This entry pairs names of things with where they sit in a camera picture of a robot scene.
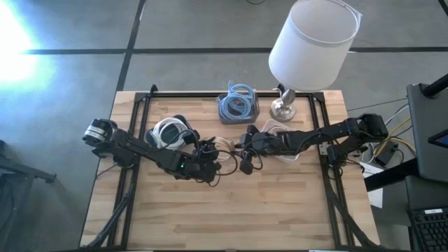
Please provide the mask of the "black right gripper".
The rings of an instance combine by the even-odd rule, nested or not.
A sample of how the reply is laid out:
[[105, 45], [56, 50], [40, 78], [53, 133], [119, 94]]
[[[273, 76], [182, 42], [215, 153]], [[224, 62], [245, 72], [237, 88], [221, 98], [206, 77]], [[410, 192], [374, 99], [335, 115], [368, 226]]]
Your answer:
[[[260, 132], [255, 125], [247, 126], [246, 132], [240, 136], [235, 147], [244, 148], [250, 145], [261, 155], [279, 155], [282, 152], [282, 140], [268, 132]], [[251, 175], [253, 173], [252, 159], [242, 159], [239, 163], [239, 170], [245, 175]]]

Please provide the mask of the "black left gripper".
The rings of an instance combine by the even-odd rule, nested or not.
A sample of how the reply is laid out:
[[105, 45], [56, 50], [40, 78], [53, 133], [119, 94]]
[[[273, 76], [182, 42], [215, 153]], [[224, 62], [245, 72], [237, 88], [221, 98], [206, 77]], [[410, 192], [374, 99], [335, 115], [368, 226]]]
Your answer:
[[[211, 137], [206, 140], [201, 140], [199, 142], [199, 152], [202, 155], [218, 156], [215, 139], [215, 137]], [[198, 160], [194, 157], [189, 157], [187, 161], [187, 179], [210, 183], [215, 179], [216, 174], [221, 172], [221, 167], [220, 162]]]

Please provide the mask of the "clear grey plastic bin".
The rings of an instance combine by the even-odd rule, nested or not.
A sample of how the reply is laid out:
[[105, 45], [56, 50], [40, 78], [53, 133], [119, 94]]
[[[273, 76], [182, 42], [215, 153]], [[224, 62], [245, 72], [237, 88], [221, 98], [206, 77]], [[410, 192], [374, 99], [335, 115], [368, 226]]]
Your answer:
[[216, 98], [216, 102], [218, 105], [218, 116], [220, 118], [220, 121], [224, 125], [254, 123], [256, 121], [256, 119], [258, 118], [258, 116], [260, 114], [257, 95], [255, 95], [255, 101], [254, 101], [253, 105], [251, 105], [251, 108], [246, 117], [241, 117], [242, 112], [238, 112], [236, 109], [232, 108], [230, 105], [227, 106], [228, 114], [230, 114], [232, 116], [237, 116], [237, 119], [230, 119], [224, 115], [224, 112], [222, 109], [222, 103], [223, 103], [224, 98], [226, 98], [226, 97], [227, 97], [226, 94], [220, 94]]

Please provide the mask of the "white plastic bin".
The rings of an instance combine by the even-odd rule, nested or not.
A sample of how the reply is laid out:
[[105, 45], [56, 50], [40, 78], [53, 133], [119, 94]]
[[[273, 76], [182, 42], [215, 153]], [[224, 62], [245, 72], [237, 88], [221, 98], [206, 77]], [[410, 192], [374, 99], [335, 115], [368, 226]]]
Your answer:
[[[278, 132], [285, 132], [285, 131], [293, 131], [292, 128], [289, 126], [282, 124], [280, 122], [277, 122], [276, 120], [269, 119], [264, 124], [263, 128], [261, 129], [261, 132], [266, 132], [269, 134], [276, 135]], [[282, 162], [285, 163], [291, 163], [296, 161], [299, 158], [299, 154], [297, 155], [278, 155], [276, 158]]]

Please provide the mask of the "dark green plastic bin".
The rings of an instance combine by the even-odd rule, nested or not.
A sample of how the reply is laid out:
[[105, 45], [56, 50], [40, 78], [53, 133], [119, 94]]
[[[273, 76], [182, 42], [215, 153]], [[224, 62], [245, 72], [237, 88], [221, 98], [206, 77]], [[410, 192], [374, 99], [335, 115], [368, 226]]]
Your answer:
[[144, 135], [144, 141], [152, 148], [178, 150], [188, 144], [196, 144], [200, 139], [183, 115], [175, 115], [156, 123]]

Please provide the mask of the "white shade silver table lamp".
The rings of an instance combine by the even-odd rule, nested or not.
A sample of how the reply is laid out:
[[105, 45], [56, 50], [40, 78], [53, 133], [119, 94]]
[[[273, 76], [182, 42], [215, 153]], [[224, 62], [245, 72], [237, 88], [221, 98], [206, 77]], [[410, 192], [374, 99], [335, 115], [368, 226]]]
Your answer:
[[360, 27], [362, 14], [343, 0], [298, 0], [269, 54], [272, 75], [283, 85], [271, 116], [288, 122], [296, 114], [295, 93], [330, 87]]

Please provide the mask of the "white paper sheet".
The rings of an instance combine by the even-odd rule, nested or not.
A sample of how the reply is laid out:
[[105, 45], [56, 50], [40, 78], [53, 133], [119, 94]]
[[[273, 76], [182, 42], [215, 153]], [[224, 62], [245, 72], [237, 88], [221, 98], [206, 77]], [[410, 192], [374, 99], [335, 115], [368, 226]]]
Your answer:
[[[361, 162], [364, 168], [363, 177], [366, 179], [369, 176], [382, 172], [382, 169], [372, 166], [371, 164]], [[367, 193], [370, 205], [381, 209], [383, 207], [383, 188], [376, 189]]]

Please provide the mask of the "black power adapter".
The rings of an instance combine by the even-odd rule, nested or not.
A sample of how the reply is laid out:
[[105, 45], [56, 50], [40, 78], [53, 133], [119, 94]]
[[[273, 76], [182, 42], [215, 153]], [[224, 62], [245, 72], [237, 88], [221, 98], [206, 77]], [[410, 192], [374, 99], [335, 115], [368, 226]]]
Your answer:
[[398, 144], [395, 142], [388, 142], [384, 145], [382, 151], [378, 154], [377, 157], [374, 158], [374, 161], [381, 166], [386, 166], [395, 155], [395, 152], [398, 149]]

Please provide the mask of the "black side desk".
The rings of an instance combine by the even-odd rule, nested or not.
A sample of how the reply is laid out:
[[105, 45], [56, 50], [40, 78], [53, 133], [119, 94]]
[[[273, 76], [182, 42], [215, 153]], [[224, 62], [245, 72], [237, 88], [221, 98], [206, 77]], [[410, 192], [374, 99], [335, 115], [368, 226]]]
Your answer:
[[[422, 178], [419, 174], [416, 158], [369, 176], [365, 179], [365, 184], [368, 191], [373, 191], [401, 181], [404, 181], [406, 185], [406, 212], [409, 221], [409, 211], [448, 207], [448, 183]], [[413, 249], [424, 252], [419, 249], [411, 222], [409, 238]]]

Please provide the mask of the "black floor stand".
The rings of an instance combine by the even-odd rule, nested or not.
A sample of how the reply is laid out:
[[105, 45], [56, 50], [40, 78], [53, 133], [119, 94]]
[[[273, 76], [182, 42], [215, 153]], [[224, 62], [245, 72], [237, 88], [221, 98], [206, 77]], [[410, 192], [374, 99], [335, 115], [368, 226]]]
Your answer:
[[35, 179], [53, 183], [56, 175], [29, 167], [6, 156], [0, 140], [0, 252], [6, 250], [15, 219], [29, 196]]

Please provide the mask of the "small blue lit screen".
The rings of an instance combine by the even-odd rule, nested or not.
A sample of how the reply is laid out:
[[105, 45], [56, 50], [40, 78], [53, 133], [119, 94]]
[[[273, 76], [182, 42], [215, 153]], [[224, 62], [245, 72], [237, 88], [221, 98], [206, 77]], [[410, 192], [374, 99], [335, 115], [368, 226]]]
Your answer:
[[448, 148], [448, 129], [443, 130], [428, 138], [428, 143], [443, 148]]

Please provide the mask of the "black pole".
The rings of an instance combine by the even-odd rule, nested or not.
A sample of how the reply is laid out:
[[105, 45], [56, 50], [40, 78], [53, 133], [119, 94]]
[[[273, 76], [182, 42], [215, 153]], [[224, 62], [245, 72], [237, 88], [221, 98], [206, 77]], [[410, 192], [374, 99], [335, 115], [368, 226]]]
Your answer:
[[448, 88], [448, 73], [445, 74], [443, 77], [437, 79], [430, 85], [420, 84], [421, 93], [429, 99], [434, 99], [437, 94], [439, 94], [441, 91], [447, 88]]

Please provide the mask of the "black computer keyboard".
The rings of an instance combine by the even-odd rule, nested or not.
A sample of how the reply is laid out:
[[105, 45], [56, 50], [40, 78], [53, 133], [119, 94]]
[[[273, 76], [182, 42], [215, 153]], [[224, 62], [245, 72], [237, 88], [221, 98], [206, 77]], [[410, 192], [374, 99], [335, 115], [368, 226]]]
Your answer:
[[419, 249], [448, 252], [448, 207], [408, 212]]

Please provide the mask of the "black metal table frame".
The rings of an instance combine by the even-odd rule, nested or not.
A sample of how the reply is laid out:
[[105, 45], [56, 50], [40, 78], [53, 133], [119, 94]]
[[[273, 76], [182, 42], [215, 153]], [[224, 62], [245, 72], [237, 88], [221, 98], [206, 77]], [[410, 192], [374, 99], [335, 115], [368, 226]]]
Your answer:
[[[216, 98], [225, 91], [117, 92], [110, 119], [133, 137], [161, 119], [184, 116], [201, 139], [238, 141], [245, 125], [224, 125]], [[340, 90], [296, 93], [293, 130], [340, 123], [347, 111]], [[123, 168], [102, 157], [77, 251], [370, 251], [379, 238], [363, 175], [350, 162], [343, 177], [328, 167], [325, 148], [312, 146], [298, 160], [262, 159], [252, 175], [222, 164], [211, 186], [176, 180], [138, 156]]]

